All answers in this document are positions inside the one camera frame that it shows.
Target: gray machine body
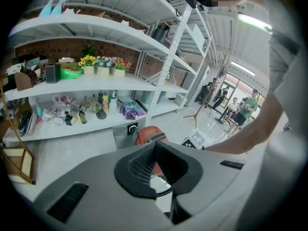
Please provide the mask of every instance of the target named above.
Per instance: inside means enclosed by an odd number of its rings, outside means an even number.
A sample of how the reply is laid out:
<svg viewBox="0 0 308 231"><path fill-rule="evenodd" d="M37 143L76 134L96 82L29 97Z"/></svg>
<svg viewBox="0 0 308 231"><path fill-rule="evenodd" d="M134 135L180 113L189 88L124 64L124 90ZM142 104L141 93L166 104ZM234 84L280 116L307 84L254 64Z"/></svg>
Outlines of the gray machine body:
<svg viewBox="0 0 308 231"><path fill-rule="evenodd" d="M265 150L249 157L157 143L170 145L202 165L202 177L193 190L172 199L171 211L180 206L191 216L177 225L158 209L154 199L132 196L115 179L116 163L146 145L84 161L50 184L34 204L48 211L72 184L81 182L89 188L65 223L72 230L246 230L278 206L307 160L304 141L292 133L280 135ZM220 163L224 160L243 163L244 167L223 166Z"/></svg>

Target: black slot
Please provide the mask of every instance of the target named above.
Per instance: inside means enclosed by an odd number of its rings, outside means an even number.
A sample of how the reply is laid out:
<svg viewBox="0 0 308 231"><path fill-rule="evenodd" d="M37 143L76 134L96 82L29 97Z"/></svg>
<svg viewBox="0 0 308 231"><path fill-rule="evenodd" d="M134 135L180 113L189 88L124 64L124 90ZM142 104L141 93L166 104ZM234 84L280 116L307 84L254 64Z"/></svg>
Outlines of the black slot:
<svg viewBox="0 0 308 231"><path fill-rule="evenodd" d="M47 213L58 221L65 223L82 196L86 193L88 187L88 185L82 183L73 184Z"/></svg>
<svg viewBox="0 0 308 231"><path fill-rule="evenodd" d="M239 170L241 170L242 167L244 166L244 164L235 163L235 162L226 161L226 160L222 161L220 164L223 166L232 167L232 168L239 169Z"/></svg>

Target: black mesh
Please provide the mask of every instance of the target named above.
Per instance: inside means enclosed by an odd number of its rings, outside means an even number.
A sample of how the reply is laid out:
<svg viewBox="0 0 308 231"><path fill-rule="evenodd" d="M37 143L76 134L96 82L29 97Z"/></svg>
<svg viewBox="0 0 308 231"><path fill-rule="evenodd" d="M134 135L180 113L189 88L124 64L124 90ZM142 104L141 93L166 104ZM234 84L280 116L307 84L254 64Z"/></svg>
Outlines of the black mesh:
<svg viewBox="0 0 308 231"><path fill-rule="evenodd" d="M131 175L143 184L149 185L156 163L154 148L134 158L128 165Z"/></svg>

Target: air vent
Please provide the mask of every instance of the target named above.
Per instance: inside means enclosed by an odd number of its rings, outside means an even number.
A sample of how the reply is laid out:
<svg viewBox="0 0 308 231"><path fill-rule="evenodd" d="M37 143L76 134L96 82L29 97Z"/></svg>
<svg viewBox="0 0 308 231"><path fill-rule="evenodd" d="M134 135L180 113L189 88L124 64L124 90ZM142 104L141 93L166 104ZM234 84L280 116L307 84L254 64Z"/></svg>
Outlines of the air vent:
<svg viewBox="0 0 308 231"><path fill-rule="evenodd" d="M88 188L86 184L74 183L47 213L65 223Z"/></svg>

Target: shelf upright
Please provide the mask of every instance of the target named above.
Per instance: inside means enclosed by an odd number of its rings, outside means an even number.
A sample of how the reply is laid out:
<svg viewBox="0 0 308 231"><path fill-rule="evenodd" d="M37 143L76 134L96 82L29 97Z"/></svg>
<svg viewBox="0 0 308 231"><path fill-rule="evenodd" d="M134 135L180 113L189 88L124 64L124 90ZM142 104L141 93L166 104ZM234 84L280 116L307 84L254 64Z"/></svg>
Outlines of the shelf upright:
<svg viewBox="0 0 308 231"><path fill-rule="evenodd" d="M183 35L183 32L185 30L185 27L187 25L187 21L188 21L188 18L191 14L191 11L192 11L192 8L187 4L185 6L185 9L184 9L184 13L182 15L182 20L175 32L175 35L173 37L173 40L171 42L171 45L169 47L170 49L170 53L168 54L168 56L166 57L165 61L164 61L164 64L163 64L163 68L162 68L162 71L160 73L160 76L159 76L159 79L158 79L158 83L157 83L157 86L156 86L156 91L154 93L154 96L152 98L152 101L151 101L151 104L150 104L150 107L149 107L149 110L148 110L148 113L147 113L147 116L146 116L146 126L149 125L149 122L154 114L154 111L155 111L155 107L157 105L157 101L158 101L158 98L159 98L159 95L162 91L162 87L164 85L164 82L165 82L165 79L167 77L167 74L168 74L168 71L171 67L171 64L175 58L175 53L176 53L176 50L179 46L179 43L180 43L180 39Z"/></svg>

